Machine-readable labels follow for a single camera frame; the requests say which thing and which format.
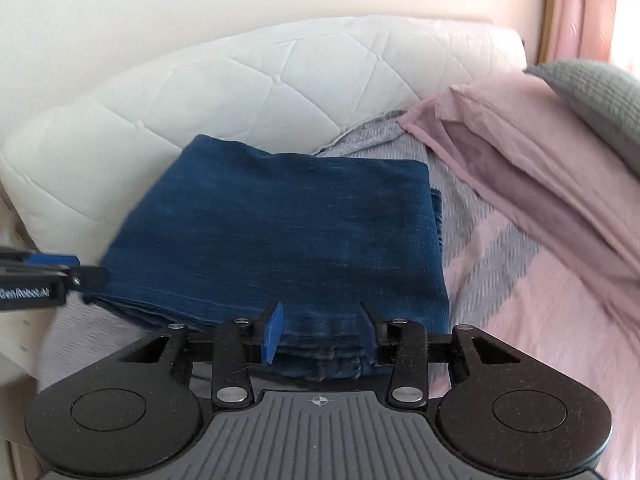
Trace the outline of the grey checked pillow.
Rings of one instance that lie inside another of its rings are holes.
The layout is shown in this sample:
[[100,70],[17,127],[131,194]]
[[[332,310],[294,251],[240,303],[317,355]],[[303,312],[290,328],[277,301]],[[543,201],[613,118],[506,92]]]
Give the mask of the grey checked pillow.
[[610,63],[557,60],[528,66],[639,177],[639,79]]

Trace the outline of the dark blue denim jeans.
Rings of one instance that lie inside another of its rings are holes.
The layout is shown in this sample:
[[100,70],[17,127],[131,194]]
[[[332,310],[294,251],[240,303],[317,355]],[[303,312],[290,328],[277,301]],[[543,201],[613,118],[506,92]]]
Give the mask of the dark blue denim jeans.
[[88,301],[145,327],[194,330],[277,301],[276,373],[369,375],[362,304],[448,330],[440,203],[416,160],[270,154],[198,136],[130,212]]

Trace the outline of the pink grey bed duvet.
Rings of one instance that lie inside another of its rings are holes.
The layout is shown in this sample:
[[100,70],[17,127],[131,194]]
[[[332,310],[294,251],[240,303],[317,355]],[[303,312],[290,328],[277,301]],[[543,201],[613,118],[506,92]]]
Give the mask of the pink grey bed duvet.
[[[314,157],[416,160],[440,197],[442,272],[449,325],[470,323],[596,390],[614,417],[603,472],[639,473],[639,362],[634,345],[552,252],[481,200],[388,113],[352,129]],[[143,336],[145,327],[78,299],[51,328],[40,360],[50,386]]]

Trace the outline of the white quilted headboard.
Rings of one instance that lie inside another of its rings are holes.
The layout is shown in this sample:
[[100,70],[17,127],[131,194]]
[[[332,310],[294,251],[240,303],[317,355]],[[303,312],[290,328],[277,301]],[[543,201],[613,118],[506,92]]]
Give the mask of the white quilted headboard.
[[311,154],[445,90],[522,70],[506,26],[316,18],[188,47],[105,81],[4,140],[1,184],[34,245],[91,262],[194,136]]

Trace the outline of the pink curtain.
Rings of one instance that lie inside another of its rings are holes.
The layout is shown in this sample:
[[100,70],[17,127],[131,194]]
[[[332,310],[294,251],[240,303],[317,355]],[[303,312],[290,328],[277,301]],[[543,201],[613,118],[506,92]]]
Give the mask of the pink curtain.
[[538,61],[584,58],[608,62],[616,0],[546,0]]

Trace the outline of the pink pillow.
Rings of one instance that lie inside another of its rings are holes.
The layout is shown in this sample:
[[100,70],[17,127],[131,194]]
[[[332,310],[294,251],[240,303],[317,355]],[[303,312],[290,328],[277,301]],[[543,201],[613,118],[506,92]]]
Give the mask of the pink pillow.
[[603,302],[638,312],[639,182],[548,84],[452,86],[399,123]]

